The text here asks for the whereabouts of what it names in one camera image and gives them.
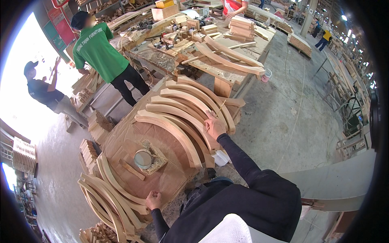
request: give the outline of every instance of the factory floor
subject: factory floor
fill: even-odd
[[[301,26],[293,25],[293,28],[295,33],[299,33]],[[287,45],[286,34],[277,31],[264,63],[273,75],[268,83],[256,81],[244,98],[246,105],[242,108],[242,117],[232,139],[261,169],[278,173],[301,171],[329,165],[340,159],[335,154],[335,144],[341,138],[342,121],[339,114],[334,113],[321,98],[330,89],[326,83],[326,72],[321,69],[314,77],[325,59],[324,53],[314,47],[318,41],[307,35],[307,42],[312,47],[312,58],[308,59]],[[331,70],[328,63],[325,69]],[[210,88],[212,80],[213,77],[207,74],[198,79]],[[133,94],[136,100],[141,97],[136,90]],[[119,92],[110,86],[93,106],[104,113],[119,97]],[[123,101],[111,116],[119,121],[130,109],[131,106]],[[39,170],[34,179],[37,221],[52,243],[80,242],[79,229],[99,222],[77,184],[82,172],[78,159],[79,145],[83,138],[92,138],[87,129],[75,124],[67,133],[62,114],[54,123],[45,126],[47,132],[39,138],[31,138],[38,148]],[[216,171],[235,183],[244,184],[231,164],[218,167]],[[204,175],[202,170],[194,181],[204,180]],[[163,211],[168,225],[172,225],[178,217],[183,197],[181,192]],[[292,242],[323,242],[323,236],[337,216],[337,213],[309,211],[299,221]],[[158,242],[153,224],[141,235],[147,243]]]

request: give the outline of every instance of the red sign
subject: red sign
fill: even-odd
[[[65,45],[69,45],[74,40],[74,33],[66,22],[61,9],[52,8],[47,14]]]

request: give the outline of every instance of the green shirt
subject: green shirt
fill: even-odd
[[[111,83],[128,66],[129,62],[108,40],[114,35],[106,23],[85,28],[80,33],[73,48],[73,58],[77,69],[89,63],[107,83]]]

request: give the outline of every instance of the blue jeans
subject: blue jeans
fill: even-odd
[[[328,40],[324,39],[323,37],[321,38],[321,40],[319,40],[319,43],[317,43],[315,45],[316,48],[318,48],[321,44],[323,44],[320,48],[319,48],[319,51],[322,51],[323,48],[327,45],[328,43]]]
[[[218,180],[227,180],[227,181],[231,182],[232,184],[234,184],[234,182],[231,179],[227,178],[227,177],[215,177],[210,182],[216,182]]]

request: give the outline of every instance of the black cap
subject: black cap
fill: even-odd
[[[89,17],[88,12],[80,11],[75,15],[73,15],[70,25],[72,26],[72,28],[76,30],[82,30],[85,26],[85,21],[87,20],[88,17]]]
[[[24,72],[25,76],[26,76],[28,71],[35,68],[37,65],[38,65],[38,61],[36,61],[34,63],[32,61],[29,61],[25,66],[25,72]]]

